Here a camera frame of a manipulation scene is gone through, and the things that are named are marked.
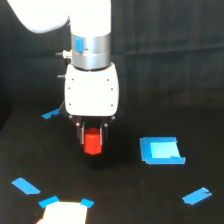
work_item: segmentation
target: black background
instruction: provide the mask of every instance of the black background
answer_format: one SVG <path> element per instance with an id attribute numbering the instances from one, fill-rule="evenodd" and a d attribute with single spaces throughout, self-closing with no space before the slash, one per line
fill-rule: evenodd
<path id="1" fill-rule="evenodd" d="M 54 55 L 70 50 L 70 27 L 31 33 L 0 0 L 0 222 L 35 223 L 37 202 L 58 195 L 94 200 L 87 224 L 223 223 L 223 20 L 221 0 L 112 0 L 126 116 L 111 126 L 103 155 L 90 158 L 66 118 L 41 118 L 63 101 L 57 75 L 66 66 Z M 177 137 L 186 164 L 141 162 L 145 136 Z M 18 177 L 41 194 L 12 187 Z M 201 187 L 213 197 L 185 205 Z"/>

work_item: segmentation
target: blue tape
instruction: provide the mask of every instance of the blue tape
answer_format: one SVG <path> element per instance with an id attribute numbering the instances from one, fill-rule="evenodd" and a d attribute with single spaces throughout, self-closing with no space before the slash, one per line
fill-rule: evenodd
<path id="1" fill-rule="evenodd" d="M 39 202 L 39 205 L 42 207 L 42 208 L 46 208 L 46 206 L 50 205 L 50 204 L 53 204 L 55 202 L 58 202 L 59 199 L 57 196 L 54 196 L 54 197 L 51 197 L 51 198 L 48 198 L 44 201 L 41 201 Z"/>
<path id="2" fill-rule="evenodd" d="M 202 187 L 201 189 L 183 197 L 182 199 L 186 204 L 194 205 L 199 201 L 204 200 L 205 198 L 210 197 L 212 194 L 208 189 Z"/>
<path id="3" fill-rule="evenodd" d="M 76 41 L 76 49 L 77 51 L 79 51 L 80 53 L 83 52 L 83 38 L 82 37 L 76 37 L 75 38 Z"/>
<path id="4" fill-rule="evenodd" d="M 32 184 L 30 184 L 23 178 L 16 179 L 15 181 L 12 182 L 12 184 L 17 188 L 19 188 L 21 191 L 23 191 L 26 195 L 40 193 L 40 190 L 38 190 L 36 187 L 34 187 Z"/>
<path id="5" fill-rule="evenodd" d="M 85 205 L 88 208 L 91 208 L 93 206 L 94 202 L 87 200 L 87 199 L 82 199 L 81 205 Z"/>
<path id="6" fill-rule="evenodd" d="M 144 137 L 147 142 L 176 142 L 177 139 L 175 137 Z"/>
<path id="7" fill-rule="evenodd" d="M 146 163 L 150 165 L 175 165 L 175 164 L 185 164 L 186 158 L 184 157 L 171 157 L 166 159 L 158 159 L 158 158 L 151 158 L 146 159 Z"/>
<path id="8" fill-rule="evenodd" d="M 142 161 L 151 165 L 185 164 L 186 158 L 180 157 L 176 142 L 173 137 L 140 138 Z"/>
<path id="9" fill-rule="evenodd" d="M 49 119 L 49 118 L 51 118 L 52 115 L 58 115 L 58 114 L 60 114 L 59 109 L 53 110 L 49 113 L 46 113 L 46 114 L 42 115 L 42 117 L 45 118 L 45 119 Z"/>

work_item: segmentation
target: blue tape piece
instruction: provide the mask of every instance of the blue tape piece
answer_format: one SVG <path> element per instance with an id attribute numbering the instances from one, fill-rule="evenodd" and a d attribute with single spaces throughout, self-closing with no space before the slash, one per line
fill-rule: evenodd
<path id="1" fill-rule="evenodd" d="M 183 197 L 185 203 L 194 205 L 199 201 L 204 200 L 205 198 L 210 197 L 212 194 L 209 192 L 208 189 L 202 187 L 201 189 Z"/>
<path id="2" fill-rule="evenodd" d="M 54 197 L 51 197 L 51 198 L 48 198 L 44 201 L 41 201 L 39 202 L 39 205 L 42 207 L 42 208 L 46 208 L 46 206 L 50 205 L 50 204 L 53 204 L 55 202 L 58 202 L 59 199 L 57 196 L 54 196 Z"/>
<path id="3" fill-rule="evenodd" d="M 24 180 L 23 178 L 18 178 L 12 182 L 14 186 L 23 191 L 26 195 L 28 194 L 39 194 L 40 190 L 34 187 L 32 184 Z"/>
<path id="4" fill-rule="evenodd" d="M 81 205 L 85 205 L 86 207 L 88 208 L 91 208 L 93 206 L 94 202 L 93 201 L 90 201 L 88 199 L 82 199 L 81 201 Z"/>
<path id="5" fill-rule="evenodd" d="M 176 142 L 177 139 L 175 137 L 145 137 L 143 138 L 149 142 Z"/>
<path id="6" fill-rule="evenodd" d="M 46 114 L 42 115 L 42 117 L 45 118 L 45 119 L 49 119 L 49 118 L 51 118 L 52 115 L 58 115 L 58 114 L 60 114 L 59 109 L 53 110 L 49 113 L 46 113 Z"/>
<path id="7" fill-rule="evenodd" d="M 76 41 L 76 48 L 77 48 L 77 51 L 79 51 L 80 53 L 83 52 L 83 38 L 82 37 L 76 37 L 75 38 L 75 41 Z"/>
<path id="8" fill-rule="evenodd" d="M 184 157 L 171 157 L 171 158 L 166 158 L 166 159 L 146 159 L 146 163 L 150 165 L 175 165 L 175 164 L 185 164 L 186 158 Z"/>
<path id="9" fill-rule="evenodd" d="M 180 157 L 176 138 L 159 138 L 160 142 L 156 139 L 158 138 L 140 138 L 142 161 L 151 165 L 185 164 L 186 158 Z"/>

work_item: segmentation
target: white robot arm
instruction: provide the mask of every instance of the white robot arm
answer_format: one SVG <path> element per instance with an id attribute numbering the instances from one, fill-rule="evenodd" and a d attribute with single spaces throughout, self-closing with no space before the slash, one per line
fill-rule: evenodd
<path id="1" fill-rule="evenodd" d="M 71 51 L 65 75 L 62 107 L 75 123 L 80 142 L 85 143 L 85 116 L 102 117 L 103 130 L 118 111 L 119 84 L 111 62 L 110 0 L 8 0 L 21 23 L 34 33 L 58 29 L 70 19 Z"/>

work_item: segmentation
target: red cube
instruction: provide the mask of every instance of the red cube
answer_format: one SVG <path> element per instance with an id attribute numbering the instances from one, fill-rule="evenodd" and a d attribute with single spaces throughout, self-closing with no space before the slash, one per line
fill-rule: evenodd
<path id="1" fill-rule="evenodd" d="M 102 152 L 100 130 L 97 128 L 90 128 L 85 130 L 84 138 L 85 153 L 96 155 Z"/>

